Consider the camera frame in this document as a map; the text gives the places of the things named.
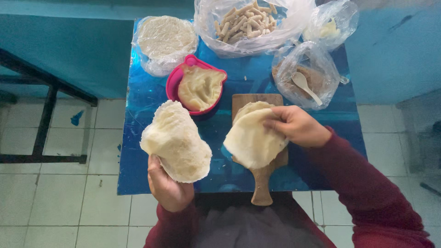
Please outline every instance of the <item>tiled floor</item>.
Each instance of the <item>tiled floor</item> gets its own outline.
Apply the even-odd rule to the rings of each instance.
[[[42,106],[42,101],[24,101],[0,109],[7,112],[0,125],[1,153],[32,152]],[[116,195],[124,107],[124,100],[102,100],[98,108],[58,101],[44,154],[87,153],[85,165],[0,164],[0,247],[142,247],[157,221],[157,201],[151,195]],[[74,126],[71,118],[82,110]],[[407,170],[400,111],[361,105],[359,114],[371,163],[398,185],[426,230],[441,233],[441,199],[422,189],[422,178]],[[337,247],[353,247],[351,217],[335,192],[293,196]],[[439,235],[432,240],[441,246]]]

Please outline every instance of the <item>table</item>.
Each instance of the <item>table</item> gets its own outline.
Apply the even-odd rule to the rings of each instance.
[[[135,21],[135,29],[140,19]],[[349,76],[344,45],[331,53],[341,75]],[[203,116],[192,116],[199,134],[210,146],[213,157],[210,173],[194,183],[196,192],[253,192],[254,178],[249,170],[231,160],[231,154],[222,146],[232,126],[231,96],[247,93],[279,93],[271,76],[272,55],[261,54],[235,59],[220,59],[201,39],[195,56],[219,69],[225,70],[222,97],[216,107]],[[139,146],[142,131],[153,119],[156,109],[165,101],[167,77],[156,78],[140,66],[136,52],[131,51],[131,65],[127,87],[127,105],[121,148],[118,195],[150,193],[147,181],[148,154]],[[292,105],[284,98],[285,105]],[[366,156],[352,83],[340,84],[329,106],[310,111],[323,125],[331,126],[338,135]],[[330,190],[324,177],[306,159],[302,149],[288,145],[289,162],[277,169],[270,178],[271,191]]]

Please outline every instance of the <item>wooden cutting board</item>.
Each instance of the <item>wooden cutting board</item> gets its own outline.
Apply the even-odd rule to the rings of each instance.
[[[232,96],[231,122],[239,109],[249,102],[265,101],[276,106],[283,106],[283,98],[280,94],[235,94]],[[288,164],[288,148],[285,147],[271,163],[260,169],[251,169],[255,180],[254,195],[251,203],[257,206],[269,206],[273,203],[269,194],[268,182],[273,171]]]

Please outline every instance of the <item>person's left hand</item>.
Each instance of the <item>person's left hand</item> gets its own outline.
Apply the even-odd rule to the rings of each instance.
[[[148,171],[150,191],[167,211],[179,212],[191,203],[194,198],[193,184],[173,181],[156,155],[149,156]]]

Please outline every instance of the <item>maroon sleeve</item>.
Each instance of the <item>maroon sleeve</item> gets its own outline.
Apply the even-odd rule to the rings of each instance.
[[[180,212],[172,213],[160,204],[156,207],[158,222],[150,230],[144,248],[185,248],[198,230],[198,218],[194,202]]]
[[[423,231],[421,217],[398,187],[347,140],[326,128],[333,133],[331,139],[321,148],[308,149],[307,153],[351,214],[355,246],[434,247]]]

